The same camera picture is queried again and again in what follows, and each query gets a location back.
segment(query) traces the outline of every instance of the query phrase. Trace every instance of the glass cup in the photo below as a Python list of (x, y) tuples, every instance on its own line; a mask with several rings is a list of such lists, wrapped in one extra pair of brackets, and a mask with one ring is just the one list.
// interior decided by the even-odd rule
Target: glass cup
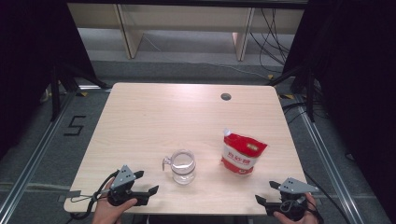
[(195, 158), (191, 151), (181, 149), (176, 151), (171, 158), (163, 159), (163, 170), (165, 164), (172, 169), (174, 180), (181, 185), (188, 185), (195, 178)]

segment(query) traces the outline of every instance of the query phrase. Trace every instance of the floor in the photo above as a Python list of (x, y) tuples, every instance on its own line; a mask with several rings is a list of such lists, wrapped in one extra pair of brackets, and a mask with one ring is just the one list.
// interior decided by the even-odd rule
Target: floor
[[(211, 71), (220, 77), (218, 82), (224, 79), (222, 76), (230, 74), (230, 79), (235, 78), (239, 84), (262, 85), (268, 82), (268, 75), (278, 76), (277, 72), (282, 68), (281, 63), (266, 54), (261, 55), (252, 37), (247, 42), (244, 61), (238, 62), (232, 36), (228, 33), (147, 31), (132, 60), (126, 58), (119, 31), (80, 29), (80, 34), (97, 76), (107, 83), (130, 81), (128, 75), (131, 73), (135, 73), (134, 81), (205, 82), (205, 78), (213, 78), (210, 82), (215, 82), (216, 76), (210, 77), (206, 73)], [(261, 34), (254, 36), (262, 43)], [(286, 48), (290, 47), (292, 39), (293, 35), (278, 36), (278, 41)], [(269, 50), (283, 62), (278, 49), (269, 47)], [(162, 69), (188, 74), (168, 79), (156, 77), (156, 72)], [(199, 74), (195, 74), (199, 72), (202, 73), (201, 79), (197, 79)], [(291, 82), (292, 78), (276, 86), (282, 105), (304, 100), (303, 95), (290, 96)], [(79, 80), (79, 83), (90, 84), (84, 80)], [(64, 195), (70, 188), (109, 94), (109, 91), (100, 90), (86, 92), (89, 97), (81, 96), (81, 93), (63, 96), (64, 112), (57, 122), (48, 119), (50, 101), (43, 103), (35, 112), (20, 144), (0, 161), (1, 214), (6, 214), (1, 217), (1, 223), (68, 223), (69, 215), (63, 210)], [(323, 106), (315, 105), (315, 112), (316, 122), (311, 123), (302, 107), (285, 110), (302, 166), (307, 176), (313, 177), (313, 180), (307, 178), (308, 183), (318, 183), (326, 189), (329, 197), (346, 214), (349, 223), (390, 223), (359, 167), (345, 156), (347, 150)], [(64, 140), (65, 133), (74, 131), (69, 129), (69, 125), (76, 115), (86, 116), (84, 132), (78, 138)], [(314, 196), (326, 223), (348, 223), (324, 193)], [(9, 201), (12, 201), (10, 206), (4, 207)], [(125, 215), (125, 223), (130, 223), (132, 216)], [(252, 217), (250, 221), (278, 223), (266, 216)], [(71, 223), (74, 222), (90, 223), (91, 220)], [(224, 220), (224, 223), (236, 222), (241, 223), (239, 220)]]

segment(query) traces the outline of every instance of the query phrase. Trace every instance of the wooden tabletop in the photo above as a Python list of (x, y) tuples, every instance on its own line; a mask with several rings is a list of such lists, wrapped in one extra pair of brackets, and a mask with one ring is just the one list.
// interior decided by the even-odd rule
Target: wooden tabletop
[[(221, 99), (223, 93), (231, 100)], [(223, 130), (268, 144), (253, 173), (240, 176), (220, 161)], [(196, 159), (196, 177), (182, 186), (172, 179), (165, 156), (188, 149)], [(269, 181), (287, 177), (305, 182), (276, 91), (269, 86), (118, 83), (114, 85), (93, 133), (71, 190), (92, 195), (123, 164), (145, 171), (132, 190), (159, 185), (147, 206), (136, 214), (264, 215), (255, 194), (279, 202)], [(88, 201), (71, 203), (68, 212), (83, 212)]]

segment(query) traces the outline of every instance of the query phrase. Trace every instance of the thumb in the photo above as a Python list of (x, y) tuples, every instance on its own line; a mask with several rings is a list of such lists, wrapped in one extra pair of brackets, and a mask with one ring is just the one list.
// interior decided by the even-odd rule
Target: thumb
[(136, 203), (137, 203), (137, 199), (128, 200), (125, 203), (123, 203), (122, 205), (120, 205), (120, 209), (122, 210), (122, 212), (124, 212), (124, 211), (130, 209), (131, 207), (133, 207)]
[(289, 224), (289, 223), (292, 223), (292, 222), (290, 221), (290, 219), (288, 219), (285, 215), (283, 215), (283, 214), (280, 213), (280, 212), (274, 212), (274, 217), (276, 217), (277, 220), (279, 220), (280, 223), (282, 223), (282, 224)]

